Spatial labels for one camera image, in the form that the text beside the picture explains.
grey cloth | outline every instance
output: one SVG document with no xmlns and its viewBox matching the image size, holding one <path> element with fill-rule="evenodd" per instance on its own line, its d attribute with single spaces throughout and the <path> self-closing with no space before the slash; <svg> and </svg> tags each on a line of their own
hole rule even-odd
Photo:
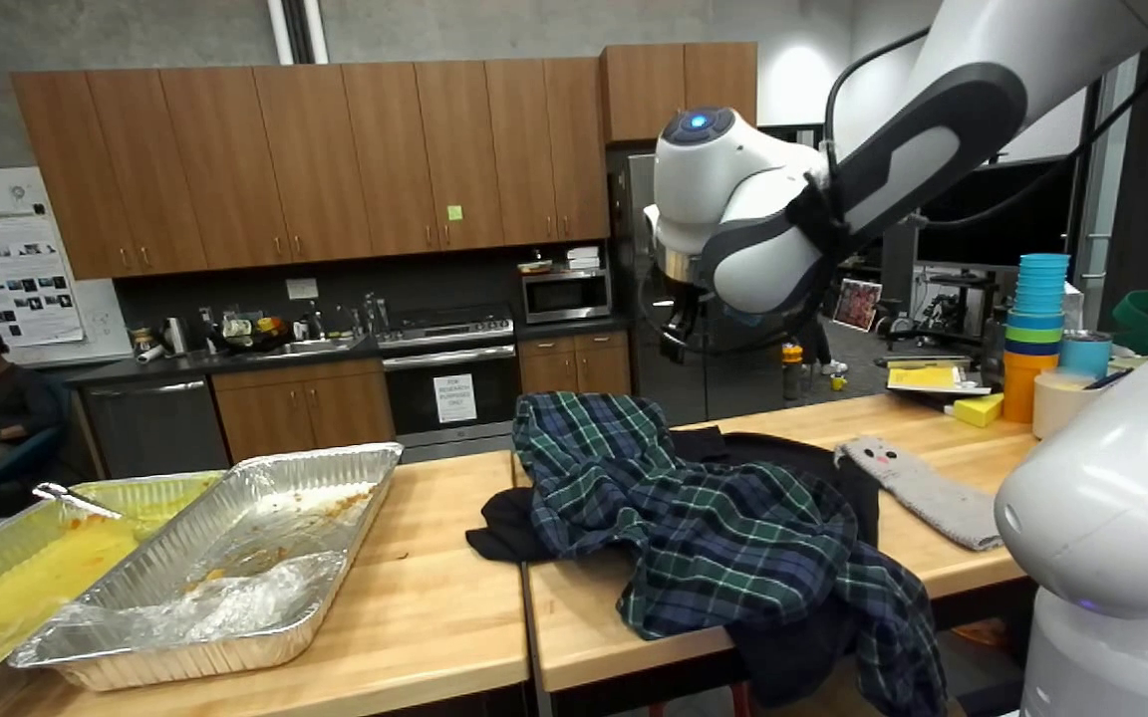
<svg viewBox="0 0 1148 717">
<path fill-rule="evenodd" d="M 1000 545 L 987 492 L 939 476 L 931 465 L 873 438 L 846 440 L 841 455 L 866 465 L 903 509 L 955 545 L 976 553 Z"/>
</svg>

wooden table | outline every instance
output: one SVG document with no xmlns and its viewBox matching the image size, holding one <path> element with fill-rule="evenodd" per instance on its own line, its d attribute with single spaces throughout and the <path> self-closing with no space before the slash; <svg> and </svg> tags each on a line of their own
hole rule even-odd
<svg viewBox="0 0 1148 717">
<path fill-rule="evenodd" d="M 895 398 L 850 398 L 801 408 L 746 415 L 716 420 L 721 431 L 780 432 L 814 447 L 841 447 L 858 432 L 894 440 L 939 473 L 982 484 L 987 492 L 1031 448 L 1025 420 L 992 420 L 986 431 L 960 427 L 923 406 Z M 951 596 L 986 585 L 1015 580 L 1020 569 L 1007 550 L 968 553 L 922 517 L 881 492 L 881 550 L 907 565 L 928 596 Z M 534 634 L 536 634 L 536 681 L 546 691 L 633 677 L 647 667 L 730 653 L 724 630 L 699 630 L 664 642 L 641 642 L 615 610 L 625 585 L 625 560 L 555 560 L 531 569 Z"/>
<path fill-rule="evenodd" d="M 519 569 L 461 540 L 507 484 L 510 455 L 400 465 L 317 635 L 279 667 L 125 691 L 57 677 L 32 711 L 381 711 L 527 683 Z"/>
</svg>

plaid shirt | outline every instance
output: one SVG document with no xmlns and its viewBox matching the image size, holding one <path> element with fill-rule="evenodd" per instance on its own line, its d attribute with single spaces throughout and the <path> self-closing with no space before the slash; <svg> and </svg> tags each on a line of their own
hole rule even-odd
<svg viewBox="0 0 1148 717">
<path fill-rule="evenodd" d="M 922 580 L 858 540 L 851 513 L 770 460 L 684 460 L 652 402 L 527 395 L 514 448 L 534 529 L 559 557 L 633 545 L 617 612 L 641 635 L 788 623 L 837 593 L 861 623 L 866 696 L 939 711 L 944 677 Z"/>
</svg>

kitchen cabinet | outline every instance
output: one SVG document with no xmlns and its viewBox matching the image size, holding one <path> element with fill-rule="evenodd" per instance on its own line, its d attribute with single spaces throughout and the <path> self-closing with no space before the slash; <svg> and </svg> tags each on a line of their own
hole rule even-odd
<svg viewBox="0 0 1148 717">
<path fill-rule="evenodd" d="M 422 144 L 442 245 L 497 245 L 497 167 L 486 62 L 419 62 Z"/>
<path fill-rule="evenodd" d="M 542 244 L 555 234 L 555 148 L 542 59 L 490 59 L 490 131 L 494 131 L 494 175 L 497 175 L 497 244 Z"/>
<path fill-rule="evenodd" d="M 115 250 L 107 245 L 128 245 L 132 234 L 125 197 L 110 184 L 89 71 L 13 76 L 13 86 L 73 276 L 115 276 Z"/>
<path fill-rule="evenodd" d="M 520 341 L 520 391 L 628 395 L 625 331 L 591 331 Z"/>
<path fill-rule="evenodd" d="M 236 371 L 211 384 L 231 460 L 396 432 L 373 359 Z"/>
<path fill-rule="evenodd" d="M 606 131 L 652 138 L 680 106 L 738 106 L 758 124 L 752 43 L 615 43 L 606 67 Z"/>
<path fill-rule="evenodd" d="M 442 245 L 431 197 L 414 62 L 345 62 L 344 96 L 369 197 L 365 253 L 425 253 Z"/>
<path fill-rule="evenodd" d="M 202 269 L 208 244 L 182 184 L 167 96 L 156 71 L 93 71 L 105 160 L 125 197 L 128 244 L 115 276 Z"/>
<path fill-rule="evenodd" d="M 546 149 L 555 171 L 555 234 L 606 238 L 606 86 L 594 54 L 546 59 Z"/>
<path fill-rule="evenodd" d="M 291 262 L 365 253 L 369 196 L 360 171 L 337 67 L 255 67 Z"/>
<path fill-rule="evenodd" d="M 85 280 L 606 238 L 603 62 L 17 76 Z"/>
<path fill-rule="evenodd" d="M 249 67 L 159 71 L 208 265 L 269 265 L 285 221 Z"/>
</svg>

stainless steel oven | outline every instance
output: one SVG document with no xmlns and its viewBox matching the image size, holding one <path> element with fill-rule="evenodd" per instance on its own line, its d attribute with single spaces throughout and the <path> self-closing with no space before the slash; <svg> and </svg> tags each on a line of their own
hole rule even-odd
<svg viewBox="0 0 1148 717">
<path fill-rule="evenodd" d="M 378 338 L 385 402 L 406 459 L 510 447 L 519 346 L 510 317 L 419 321 Z"/>
</svg>

